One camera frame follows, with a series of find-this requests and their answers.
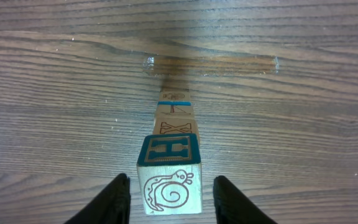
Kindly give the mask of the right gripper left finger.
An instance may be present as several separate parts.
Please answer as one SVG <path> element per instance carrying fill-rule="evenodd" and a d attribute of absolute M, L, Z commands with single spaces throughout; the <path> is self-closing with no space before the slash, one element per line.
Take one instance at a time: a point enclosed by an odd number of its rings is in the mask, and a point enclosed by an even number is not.
<path fill-rule="evenodd" d="M 121 173 L 65 224 L 128 224 L 130 205 L 130 178 Z"/>

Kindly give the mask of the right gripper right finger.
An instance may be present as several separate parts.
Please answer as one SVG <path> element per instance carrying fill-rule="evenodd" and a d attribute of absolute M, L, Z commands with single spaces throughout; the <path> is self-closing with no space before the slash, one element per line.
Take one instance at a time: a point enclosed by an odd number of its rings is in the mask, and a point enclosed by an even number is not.
<path fill-rule="evenodd" d="M 213 197 L 217 224 L 277 224 L 223 175 L 214 179 Z"/>

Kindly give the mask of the red edged patterned block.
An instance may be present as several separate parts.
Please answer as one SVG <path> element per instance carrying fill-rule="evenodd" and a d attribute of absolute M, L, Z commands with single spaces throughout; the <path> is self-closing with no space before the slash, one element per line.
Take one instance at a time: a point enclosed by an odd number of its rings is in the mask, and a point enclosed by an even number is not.
<path fill-rule="evenodd" d="M 202 212 L 202 166 L 196 134 L 146 136 L 137 173 L 147 215 Z"/>

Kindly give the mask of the blue edged wooden block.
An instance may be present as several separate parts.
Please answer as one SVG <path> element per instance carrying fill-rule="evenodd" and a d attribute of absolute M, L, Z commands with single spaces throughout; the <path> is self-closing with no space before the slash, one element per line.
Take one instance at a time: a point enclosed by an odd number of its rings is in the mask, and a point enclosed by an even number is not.
<path fill-rule="evenodd" d="M 158 102 L 156 118 L 194 119 L 194 109 L 188 101 Z"/>

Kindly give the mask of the blue D wooden block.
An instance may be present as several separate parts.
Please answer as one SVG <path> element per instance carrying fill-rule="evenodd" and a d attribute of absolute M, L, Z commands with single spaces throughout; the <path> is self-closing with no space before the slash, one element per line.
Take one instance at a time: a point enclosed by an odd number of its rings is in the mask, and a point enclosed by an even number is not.
<path fill-rule="evenodd" d="M 191 101 L 188 91 L 161 91 L 158 100 L 168 102 Z"/>

